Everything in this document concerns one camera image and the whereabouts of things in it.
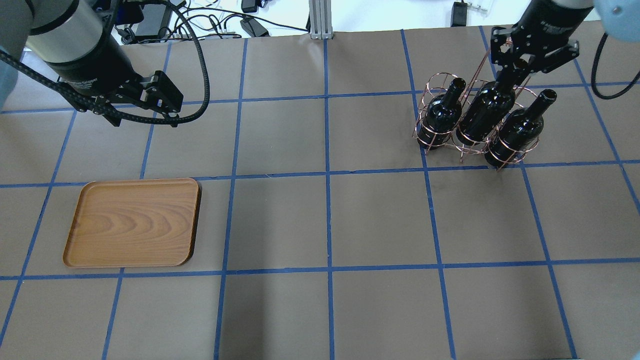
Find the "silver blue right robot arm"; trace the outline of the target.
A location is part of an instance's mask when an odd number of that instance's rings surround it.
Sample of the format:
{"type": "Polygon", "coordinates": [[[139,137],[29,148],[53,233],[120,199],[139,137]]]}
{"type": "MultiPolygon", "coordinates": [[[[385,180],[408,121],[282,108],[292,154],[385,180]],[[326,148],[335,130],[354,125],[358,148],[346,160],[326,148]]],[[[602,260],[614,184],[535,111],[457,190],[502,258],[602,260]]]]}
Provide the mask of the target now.
{"type": "Polygon", "coordinates": [[[578,57],[579,42],[571,36],[592,10],[609,36],[626,43],[639,41],[637,0],[531,0],[512,27],[492,27],[491,63],[510,68],[527,55],[528,73],[560,68],[578,57]]]}

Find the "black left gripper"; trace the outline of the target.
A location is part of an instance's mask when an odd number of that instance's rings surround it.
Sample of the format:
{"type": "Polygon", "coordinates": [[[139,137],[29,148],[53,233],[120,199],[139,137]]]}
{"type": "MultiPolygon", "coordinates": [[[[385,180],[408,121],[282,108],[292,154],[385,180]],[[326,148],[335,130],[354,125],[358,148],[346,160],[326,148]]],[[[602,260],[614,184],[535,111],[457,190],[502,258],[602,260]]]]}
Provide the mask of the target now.
{"type": "Polygon", "coordinates": [[[147,125],[169,125],[172,128],[185,123],[178,115],[182,110],[183,93],[161,70],[154,71],[151,76],[139,78],[138,82],[127,80],[113,91],[100,95],[83,95],[64,80],[58,80],[55,85],[58,86],[57,92],[74,109],[102,116],[115,127],[119,127],[123,120],[147,125]],[[115,107],[123,104],[153,111],[162,118],[126,115],[115,107]]]}

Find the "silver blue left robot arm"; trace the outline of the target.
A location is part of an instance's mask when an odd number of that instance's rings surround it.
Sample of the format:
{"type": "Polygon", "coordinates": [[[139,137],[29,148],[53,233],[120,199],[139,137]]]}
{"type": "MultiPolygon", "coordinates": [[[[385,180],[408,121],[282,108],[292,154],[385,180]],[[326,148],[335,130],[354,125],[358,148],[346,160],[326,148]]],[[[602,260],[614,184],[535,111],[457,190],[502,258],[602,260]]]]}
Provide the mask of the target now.
{"type": "Polygon", "coordinates": [[[3,0],[1,103],[23,74],[114,126],[176,127],[183,94],[164,71],[137,73],[109,26],[87,0],[3,0]]]}

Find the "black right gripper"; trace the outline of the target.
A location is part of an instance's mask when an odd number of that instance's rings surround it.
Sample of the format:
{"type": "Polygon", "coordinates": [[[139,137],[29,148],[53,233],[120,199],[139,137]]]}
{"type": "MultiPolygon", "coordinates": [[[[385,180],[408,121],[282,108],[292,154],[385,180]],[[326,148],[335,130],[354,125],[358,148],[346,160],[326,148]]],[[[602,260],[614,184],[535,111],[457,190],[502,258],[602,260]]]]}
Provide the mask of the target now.
{"type": "Polygon", "coordinates": [[[580,24],[580,20],[528,19],[510,28],[494,26],[490,61],[521,76],[550,73],[580,55],[579,42],[571,37],[580,24]]]}

